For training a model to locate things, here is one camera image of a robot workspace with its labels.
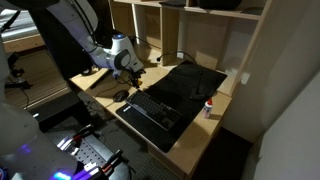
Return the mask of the perforated metal robot base plate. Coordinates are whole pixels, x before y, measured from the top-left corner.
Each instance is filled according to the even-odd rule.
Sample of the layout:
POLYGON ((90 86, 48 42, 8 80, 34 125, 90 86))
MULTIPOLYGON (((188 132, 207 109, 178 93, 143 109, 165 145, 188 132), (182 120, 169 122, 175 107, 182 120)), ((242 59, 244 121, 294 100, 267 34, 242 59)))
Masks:
POLYGON ((76 175, 57 172, 54 180, 133 180, 133 172, 122 157, 122 151, 110 151, 95 137, 92 127, 57 126, 46 135, 80 164, 76 175))

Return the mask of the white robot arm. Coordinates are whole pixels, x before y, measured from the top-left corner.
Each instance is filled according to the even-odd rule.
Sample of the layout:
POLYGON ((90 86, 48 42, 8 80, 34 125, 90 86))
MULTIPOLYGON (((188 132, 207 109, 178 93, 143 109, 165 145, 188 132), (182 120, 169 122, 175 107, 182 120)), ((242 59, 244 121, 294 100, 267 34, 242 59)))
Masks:
POLYGON ((89 0, 0 0, 2 9, 26 10, 64 76, 71 78, 95 65, 129 73, 133 87, 144 73, 132 42, 101 19, 89 0))

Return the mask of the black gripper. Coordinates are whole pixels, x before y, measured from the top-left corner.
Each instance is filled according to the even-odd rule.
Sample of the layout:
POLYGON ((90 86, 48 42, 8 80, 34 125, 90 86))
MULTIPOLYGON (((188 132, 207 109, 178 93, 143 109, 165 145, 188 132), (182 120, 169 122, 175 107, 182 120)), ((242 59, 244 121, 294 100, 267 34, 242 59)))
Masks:
POLYGON ((131 84, 133 87, 135 87, 135 85, 137 83, 137 88, 140 88, 140 86, 142 85, 143 82, 139 78, 141 77, 142 74, 146 73, 144 68, 138 69, 137 71, 134 71, 132 68, 123 69, 123 70, 114 70, 112 73, 112 76, 115 79, 118 79, 123 72, 128 74, 128 78, 131 81, 131 84))

